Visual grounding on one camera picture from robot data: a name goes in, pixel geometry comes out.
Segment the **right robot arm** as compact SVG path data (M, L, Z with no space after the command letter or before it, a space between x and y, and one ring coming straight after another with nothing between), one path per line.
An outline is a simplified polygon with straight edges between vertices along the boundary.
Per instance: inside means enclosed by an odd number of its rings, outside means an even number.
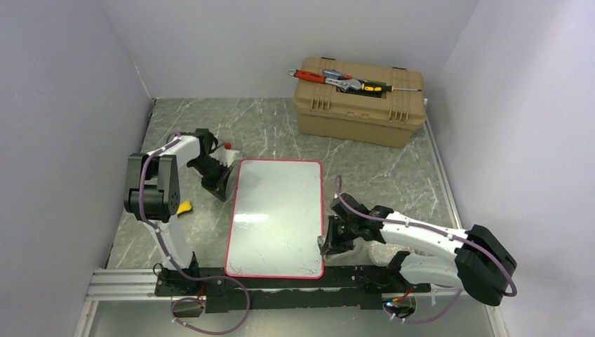
M327 233L318 238L321 256L345 255L358 240L406 246L385 266L387 283L395 291L435 284L460 289L491 306L518 293L512 279L515 259L484 226L465 230L432 225L387 206L369 209L347 193L334 198L330 208Z

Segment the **red framed whiteboard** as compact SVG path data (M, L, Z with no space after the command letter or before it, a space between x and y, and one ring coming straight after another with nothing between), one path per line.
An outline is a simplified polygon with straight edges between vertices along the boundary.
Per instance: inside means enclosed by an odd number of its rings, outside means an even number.
M319 279L324 262L322 165L297 159L239 163L225 274Z

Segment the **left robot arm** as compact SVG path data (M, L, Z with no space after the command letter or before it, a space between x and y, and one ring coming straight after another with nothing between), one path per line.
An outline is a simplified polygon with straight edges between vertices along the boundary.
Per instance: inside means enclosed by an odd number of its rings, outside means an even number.
M161 254L165 279L185 295L196 293L202 276L196 254L179 223L182 203L179 171L198 172L199 185L216 199L226 201L229 181L240 152L222 143L207 128L171 135L166 143L150 152L128 157L123 205L125 211L150 231Z

